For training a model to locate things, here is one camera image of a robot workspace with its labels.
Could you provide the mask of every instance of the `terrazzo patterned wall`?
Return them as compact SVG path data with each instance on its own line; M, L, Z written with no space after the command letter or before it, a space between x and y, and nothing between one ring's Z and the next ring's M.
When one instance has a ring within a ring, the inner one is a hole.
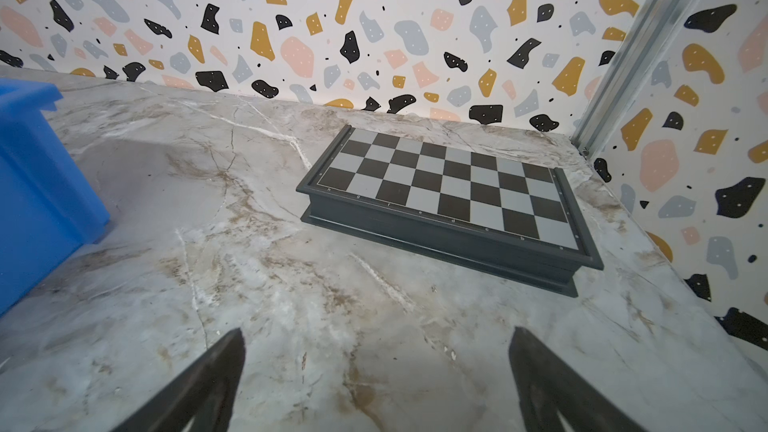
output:
M698 0L594 165L768 371L766 39L768 0Z
M570 134L645 0L3 0L12 66Z

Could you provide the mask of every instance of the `folded chessboard box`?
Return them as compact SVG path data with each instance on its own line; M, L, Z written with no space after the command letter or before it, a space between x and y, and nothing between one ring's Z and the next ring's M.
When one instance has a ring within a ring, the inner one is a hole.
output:
M309 224L571 297L603 268L560 168L345 126L296 190Z

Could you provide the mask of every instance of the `marble countertop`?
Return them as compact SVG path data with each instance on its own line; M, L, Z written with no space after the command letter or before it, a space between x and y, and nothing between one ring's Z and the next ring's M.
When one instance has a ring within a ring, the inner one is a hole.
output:
M0 68L112 216L0 318L0 430L104 431L231 328L231 430L523 430L531 329L648 431L766 430L768 382L565 136ZM345 125L565 170L604 271L578 298L303 224L295 187Z

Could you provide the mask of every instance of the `black chess square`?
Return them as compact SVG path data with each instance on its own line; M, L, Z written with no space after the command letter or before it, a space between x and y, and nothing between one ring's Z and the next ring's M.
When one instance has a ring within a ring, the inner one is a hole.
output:
M411 187L405 184L384 180L379 187L379 193L376 194L376 198L404 206L408 202L408 192L410 190Z
M450 160L446 160L442 173L448 177L463 178L464 180L472 179L472 168L470 166Z
M440 194L437 214L469 222L469 200Z
M364 142L358 142L357 140L347 140L344 147L341 149L345 154L351 154L353 156L365 157L368 153L368 149L371 148L370 144Z
M357 173L363 174L364 176L384 178L387 167L389 167L388 162L379 162L372 158L364 158L360 167L357 169Z
M422 155L436 158L446 158L446 148L424 142L422 144Z
M506 188L507 190L514 190L521 194L528 193L528 183L525 181L525 177L514 176L513 174L505 174L504 172L498 173L498 186Z
M525 237L538 238L536 217L506 208L502 209L502 216L504 217L505 231Z
M418 164L418 154L406 152L405 150L395 150L390 162L397 164L398 166L416 168L416 164Z
M541 166L534 166L533 164L523 163L523 171L528 178L535 178L536 180L543 180L544 182L552 182L552 174L549 173L549 169Z
M346 188L350 186L350 182L354 177L354 172L339 170L338 168L329 168L326 170L326 173L322 175L322 178L318 184L325 187L346 190Z
M560 222L568 221L565 218L563 207L560 202L548 198L531 196L531 205L533 206L533 213L539 217L551 218L552 220Z
M411 182L411 184L414 187L440 192L440 188L442 187L442 176L426 170L417 169L413 174L413 182Z
M394 149L397 147L398 142L400 142L399 137L389 136L387 134L379 134L375 139L373 139L373 145L389 147L389 149Z
M476 167L490 168L496 170L496 158L486 156L485 154L472 153L472 164Z
M498 191L498 187L473 182L471 194L471 198L475 202L482 202L497 207L502 206L502 196Z

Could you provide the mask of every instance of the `blue container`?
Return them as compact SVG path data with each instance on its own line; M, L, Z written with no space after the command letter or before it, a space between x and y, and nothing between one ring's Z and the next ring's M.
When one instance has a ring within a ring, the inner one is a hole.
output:
M109 222L40 113L61 98L50 83L0 79L0 314Z

